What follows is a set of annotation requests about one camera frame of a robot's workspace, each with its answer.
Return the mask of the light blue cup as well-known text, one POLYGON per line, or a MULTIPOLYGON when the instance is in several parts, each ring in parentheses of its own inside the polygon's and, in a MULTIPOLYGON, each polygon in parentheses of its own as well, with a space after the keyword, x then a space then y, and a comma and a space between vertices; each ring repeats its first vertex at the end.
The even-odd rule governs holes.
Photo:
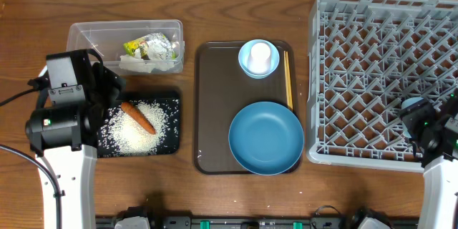
POLYGON ((412 98, 408 98, 406 99, 405 101, 403 101, 401 103, 401 111, 399 112, 399 119, 402 121, 402 128, 403 128, 403 135, 409 139, 411 139, 411 135, 403 121, 403 115, 404 115, 404 110, 407 108, 407 107, 410 107, 412 106, 413 104, 416 104, 417 102, 421 102, 423 101, 424 98, 422 97, 412 97, 412 98))

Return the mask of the white tissue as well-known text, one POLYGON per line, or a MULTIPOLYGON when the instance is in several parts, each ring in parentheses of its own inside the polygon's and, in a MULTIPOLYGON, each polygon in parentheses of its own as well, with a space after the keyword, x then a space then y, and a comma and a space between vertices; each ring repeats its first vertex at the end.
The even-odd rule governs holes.
POLYGON ((131 72, 151 73, 154 69, 158 69, 161 72, 166 72, 172 69, 175 64, 167 60, 144 60, 137 59, 130 55, 122 55, 120 57, 119 67, 131 72))

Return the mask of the orange carrot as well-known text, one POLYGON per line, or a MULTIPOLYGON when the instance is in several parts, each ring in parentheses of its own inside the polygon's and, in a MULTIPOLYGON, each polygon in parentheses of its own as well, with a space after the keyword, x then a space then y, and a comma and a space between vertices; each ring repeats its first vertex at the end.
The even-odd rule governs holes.
POLYGON ((151 135, 156 134, 155 128, 152 126, 152 124, 149 122, 146 116, 144 116, 143 113, 141 113, 141 111, 139 111, 138 108, 136 108, 136 106, 134 106, 130 102, 123 102, 121 104, 121 109, 123 112, 128 114, 145 131, 147 131, 151 135))

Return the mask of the green yellow snack wrapper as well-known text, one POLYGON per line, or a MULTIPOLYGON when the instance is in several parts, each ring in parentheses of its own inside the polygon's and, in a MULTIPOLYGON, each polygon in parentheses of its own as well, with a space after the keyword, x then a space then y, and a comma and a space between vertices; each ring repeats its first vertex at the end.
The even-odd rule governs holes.
POLYGON ((135 58, 149 59, 147 56, 147 35, 142 36, 138 39, 134 39, 130 42, 124 43, 123 47, 126 53, 135 58))

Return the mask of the large blue plate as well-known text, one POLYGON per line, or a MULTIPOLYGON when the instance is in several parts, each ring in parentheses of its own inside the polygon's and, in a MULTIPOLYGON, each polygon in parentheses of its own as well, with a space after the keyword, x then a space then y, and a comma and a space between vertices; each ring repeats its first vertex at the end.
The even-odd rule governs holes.
POLYGON ((303 127, 287 107, 255 102, 234 116, 228 144, 235 160, 257 175, 278 175, 300 160, 305 143, 303 127))

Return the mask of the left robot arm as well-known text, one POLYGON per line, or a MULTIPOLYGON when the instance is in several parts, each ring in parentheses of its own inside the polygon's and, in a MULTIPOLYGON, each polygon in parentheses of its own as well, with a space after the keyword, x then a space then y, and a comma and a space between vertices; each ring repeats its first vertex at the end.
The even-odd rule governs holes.
POLYGON ((125 80, 94 49, 50 54, 29 80, 39 92, 25 125, 39 164, 45 228, 95 228, 97 133, 125 80))

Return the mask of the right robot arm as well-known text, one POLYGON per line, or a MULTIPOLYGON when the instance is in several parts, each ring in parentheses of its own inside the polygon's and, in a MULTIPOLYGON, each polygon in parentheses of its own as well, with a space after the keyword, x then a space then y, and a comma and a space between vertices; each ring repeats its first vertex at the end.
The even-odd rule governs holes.
POLYGON ((422 97, 401 104, 398 117, 413 151, 422 150, 424 199, 419 228, 457 227, 457 93, 438 112, 422 97))

